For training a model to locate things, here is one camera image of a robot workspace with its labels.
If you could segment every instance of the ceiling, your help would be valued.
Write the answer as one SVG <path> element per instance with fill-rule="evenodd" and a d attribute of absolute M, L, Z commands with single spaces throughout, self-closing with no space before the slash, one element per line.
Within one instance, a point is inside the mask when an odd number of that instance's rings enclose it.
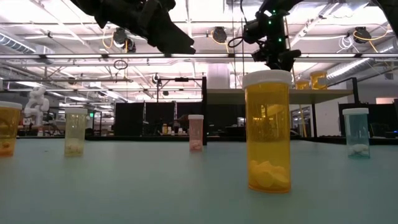
<path fill-rule="evenodd" d="M 0 33 L 2 31 L 15 35 L 21 42 L 28 45 L 44 45 L 52 49 L 56 54 L 92 54 L 92 53 L 124 53 L 123 50 L 111 45 L 110 35 L 114 32 L 116 26 L 108 24 L 104 30 L 100 29 L 91 16 L 87 16 L 79 10 L 69 0 L 41 0 L 43 7 L 34 4 L 32 1 L 39 0 L 0 0 Z M 242 52 L 251 53 L 257 49 L 256 45 L 244 44 L 235 49 L 229 49 L 213 41 L 211 37 L 206 37 L 215 26 L 225 27 L 228 38 L 239 36 L 241 32 L 242 14 L 238 6 L 232 10 L 231 5 L 225 5 L 224 0 L 176 0 L 176 7 L 170 11 L 171 19 L 176 25 L 186 33 L 192 30 L 192 37 L 195 40 L 194 48 L 198 53 L 222 53 Z M 188 15 L 186 3 L 188 2 L 188 12 L 190 24 L 187 23 Z M 327 2 L 319 0 L 302 2 L 294 7 L 290 15 L 287 16 L 289 35 L 291 40 L 295 34 L 300 32 L 311 20 L 318 17 L 319 12 L 326 6 Z M 319 20 L 315 26 L 308 30 L 306 35 L 292 47 L 300 49 L 304 53 L 345 53 L 355 52 L 353 47 L 346 50 L 339 46 L 342 38 L 339 36 L 352 33 L 355 27 L 366 26 L 371 32 L 372 37 L 385 35 L 389 30 L 387 19 L 383 12 L 375 6 L 366 6 L 353 9 L 350 5 L 342 5 L 337 11 L 331 13 L 326 18 Z M 258 4 L 246 6 L 244 4 L 244 13 L 250 20 L 254 18 L 258 10 Z M 390 39 L 394 34 L 389 31 L 385 37 L 374 41 L 377 44 Z M 159 53 L 156 48 L 151 47 L 145 40 L 135 38 L 137 53 Z M 371 48 L 369 43 L 357 44 L 353 46 L 360 52 Z M 9 48 L 0 46 L 1 54 L 18 54 Z M 23 66 L 31 72 L 44 77 L 44 65 L 47 66 L 49 73 L 56 71 L 52 78 L 114 78 L 126 76 L 134 82 L 102 82 L 102 88 L 152 88 L 151 78 L 153 74 L 158 73 L 162 78 L 173 77 L 196 77 L 201 78 L 206 75 L 208 64 L 214 63 L 212 59 L 208 60 L 173 60 L 173 59 L 130 59 L 127 70 L 116 70 L 112 64 L 113 61 L 99 62 L 98 60 L 81 60 L 79 63 L 86 63 L 85 66 L 66 66 L 73 62 L 67 60 L 56 60 L 52 65 L 38 64 L 35 62 L 21 62 L 9 60 L 7 63 L 13 63 L 17 66 Z M 231 86 L 235 86 L 234 76 L 240 76 L 245 73 L 257 70 L 267 69 L 263 63 L 230 61 L 228 67 L 231 71 Z M 332 67 L 334 63 L 316 63 L 316 62 L 296 62 L 294 72 L 310 73 L 315 70 L 324 70 Z M 175 83 L 170 82 L 164 88 L 199 88 L 200 83 Z M 65 88 L 86 88 L 81 83 Z M 125 98 L 150 100 L 150 96 L 145 93 L 128 92 L 119 93 Z M 199 91 L 184 91 L 170 94 L 164 98 L 199 98 Z"/>

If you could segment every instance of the table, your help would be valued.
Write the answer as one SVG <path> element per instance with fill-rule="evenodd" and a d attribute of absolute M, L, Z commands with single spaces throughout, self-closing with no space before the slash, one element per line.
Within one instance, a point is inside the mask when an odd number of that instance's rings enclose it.
<path fill-rule="evenodd" d="M 86 142 L 65 158 L 63 139 L 21 139 L 0 159 L 0 222 L 398 223 L 398 149 L 352 160 L 341 145 L 292 141 L 292 191 L 249 190 L 246 144 Z"/>

